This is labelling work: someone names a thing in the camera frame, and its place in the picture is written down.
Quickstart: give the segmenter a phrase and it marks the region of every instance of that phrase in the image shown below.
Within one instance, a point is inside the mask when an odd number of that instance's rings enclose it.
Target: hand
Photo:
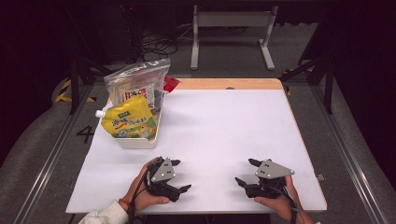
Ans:
[[[123,197],[123,199],[125,199],[127,202],[130,202],[134,197],[134,192],[137,188],[137,185],[139,184],[140,179],[143,177],[143,174],[146,172],[148,164],[149,162],[143,166],[143,168],[140,170],[139,175],[134,179],[134,181],[131,184],[131,187],[129,187],[128,189],[128,192]],[[167,197],[154,196],[148,193],[146,191],[146,185],[144,183],[140,185],[140,188],[137,191],[137,193],[139,194],[134,200],[134,205],[136,206],[136,213],[142,211],[143,209],[153,204],[169,203],[169,199]],[[125,203],[120,202],[120,205],[125,211],[127,211],[129,204],[125,205]]]
[[[290,197],[294,200],[297,204],[299,209],[299,213],[297,214],[297,223],[304,223],[304,224],[313,224],[314,221],[309,217],[309,215],[305,212],[303,207],[301,206],[300,199],[298,197],[298,193],[296,188],[293,185],[293,181],[291,179],[291,175],[285,176],[286,180],[286,188],[289,191]],[[276,199],[268,199],[264,197],[255,197],[254,202],[261,203],[264,206],[272,208],[276,211],[276,213],[286,219],[287,221],[291,220],[291,206],[290,201],[285,196],[281,195]]]

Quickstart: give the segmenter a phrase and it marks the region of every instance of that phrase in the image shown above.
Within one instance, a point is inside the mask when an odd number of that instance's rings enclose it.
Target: sleeve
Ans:
[[[120,204],[114,200],[103,210],[93,210],[78,224],[124,224],[128,221],[128,214]]]

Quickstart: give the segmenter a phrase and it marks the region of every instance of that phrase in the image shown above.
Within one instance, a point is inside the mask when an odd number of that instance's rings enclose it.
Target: white container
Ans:
[[[163,111],[160,111],[158,115],[157,121],[157,132],[155,137],[151,140],[147,138],[114,138],[116,142],[120,144],[121,147],[126,149],[153,149],[157,146],[158,143],[158,133],[160,132],[160,122],[161,122],[161,114]]]

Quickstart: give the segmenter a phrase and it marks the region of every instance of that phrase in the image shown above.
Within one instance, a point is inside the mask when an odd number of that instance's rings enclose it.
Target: yellow pouch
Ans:
[[[106,112],[96,111],[96,117],[102,119],[103,128],[115,138],[150,140],[157,132],[157,124],[146,98],[140,94],[110,107]]]

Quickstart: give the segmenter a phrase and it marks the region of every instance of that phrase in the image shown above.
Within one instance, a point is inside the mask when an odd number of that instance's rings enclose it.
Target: white tabletop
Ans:
[[[174,90],[164,97],[158,141],[154,149],[124,149],[99,124],[66,213],[107,207],[158,156],[181,160],[169,185],[192,186],[177,202],[143,214],[273,212],[248,198],[234,179],[258,182],[250,158],[294,170],[304,209],[327,209],[283,90]]]

